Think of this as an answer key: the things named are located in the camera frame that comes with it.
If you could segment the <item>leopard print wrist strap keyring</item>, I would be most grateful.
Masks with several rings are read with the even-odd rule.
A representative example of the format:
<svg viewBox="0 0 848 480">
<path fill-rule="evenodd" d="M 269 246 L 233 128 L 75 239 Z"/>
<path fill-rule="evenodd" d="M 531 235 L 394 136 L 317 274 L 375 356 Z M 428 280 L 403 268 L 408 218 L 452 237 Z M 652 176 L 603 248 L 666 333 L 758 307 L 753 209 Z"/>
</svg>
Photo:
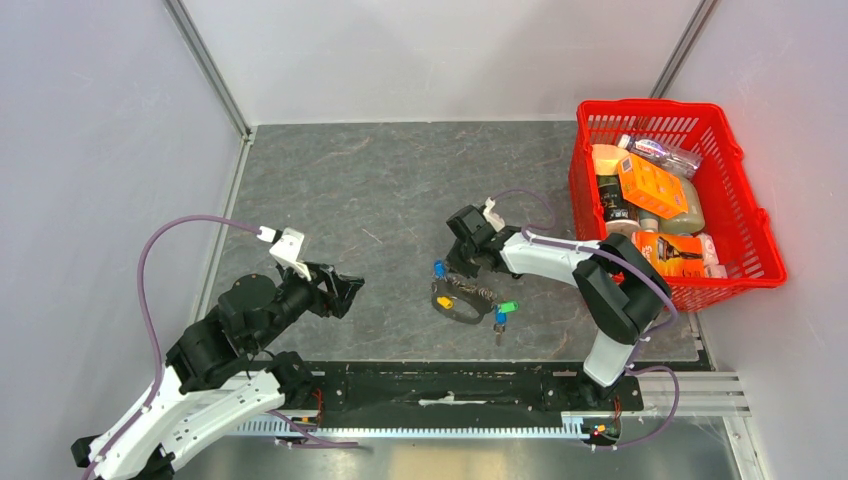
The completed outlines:
<svg viewBox="0 0 848 480">
<path fill-rule="evenodd" d="M 451 310 L 440 308 L 436 303 L 438 296 L 452 298 L 454 308 Z M 494 311 L 494 301 L 478 287 L 447 277 L 436 278 L 431 283 L 430 302 L 438 314 L 466 325 L 478 325 L 488 314 Z"/>
</svg>

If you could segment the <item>yellow capped key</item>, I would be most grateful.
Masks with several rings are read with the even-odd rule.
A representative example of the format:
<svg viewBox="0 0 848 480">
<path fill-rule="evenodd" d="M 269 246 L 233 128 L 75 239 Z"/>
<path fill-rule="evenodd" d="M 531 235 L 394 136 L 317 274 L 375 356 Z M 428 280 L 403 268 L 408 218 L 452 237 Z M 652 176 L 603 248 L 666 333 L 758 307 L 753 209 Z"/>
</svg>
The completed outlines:
<svg viewBox="0 0 848 480">
<path fill-rule="evenodd" d="M 436 298 L 437 305 L 444 310 L 451 310 L 454 308 L 454 301 L 450 297 L 446 296 L 438 296 Z"/>
</svg>

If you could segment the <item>green capped key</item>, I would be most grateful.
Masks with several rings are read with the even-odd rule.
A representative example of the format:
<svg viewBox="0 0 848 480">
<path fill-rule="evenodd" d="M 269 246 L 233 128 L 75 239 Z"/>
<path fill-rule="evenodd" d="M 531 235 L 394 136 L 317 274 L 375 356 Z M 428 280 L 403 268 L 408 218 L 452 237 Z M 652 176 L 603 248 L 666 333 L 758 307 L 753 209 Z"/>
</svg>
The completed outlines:
<svg viewBox="0 0 848 480">
<path fill-rule="evenodd" d="M 497 305 L 498 311 L 503 314 L 509 314 L 519 309 L 519 304 L 516 301 L 503 302 Z"/>
</svg>

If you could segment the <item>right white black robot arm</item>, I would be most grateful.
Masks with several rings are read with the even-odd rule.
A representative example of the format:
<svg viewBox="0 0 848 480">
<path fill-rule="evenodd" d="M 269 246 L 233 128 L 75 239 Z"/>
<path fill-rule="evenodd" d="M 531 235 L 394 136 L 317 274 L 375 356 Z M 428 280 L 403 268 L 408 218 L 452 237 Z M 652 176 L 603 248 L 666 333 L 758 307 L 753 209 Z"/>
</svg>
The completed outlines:
<svg viewBox="0 0 848 480">
<path fill-rule="evenodd" d="M 582 364 L 579 400 L 601 409 L 648 327 L 673 306 L 671 288 L 629 237 L 611 233 L 600 241 L 565 240 L 509 226 L 486 206 L 467 205 L 446 224 L 455 237 L 447 264 L 474 278 L 482 269 L 531 275 L 575 287 L 598 332 Z"/>
</svg>

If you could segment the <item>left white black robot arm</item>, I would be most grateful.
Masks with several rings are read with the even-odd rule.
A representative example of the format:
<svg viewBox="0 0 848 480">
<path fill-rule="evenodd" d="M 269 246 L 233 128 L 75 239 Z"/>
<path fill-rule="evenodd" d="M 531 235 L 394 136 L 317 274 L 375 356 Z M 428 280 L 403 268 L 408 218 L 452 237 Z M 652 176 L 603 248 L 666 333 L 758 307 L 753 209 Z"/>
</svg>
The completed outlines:
<svg viewBox="0 0 848 480">
<path fill-rule="evenodd" d="M 237 279 L 168 350 L 161 378 L 106 432 L 77 439 L 75 464 L 90 479 L 170 479 L 207 446 L 251 417 L 307 405 L 315 377 L 294 351 L 257 356 L 302 315 L 342 318 L 364 286 L 327 264 L 308 278 L 279 266 L 279 282 Z"/>
</svg>

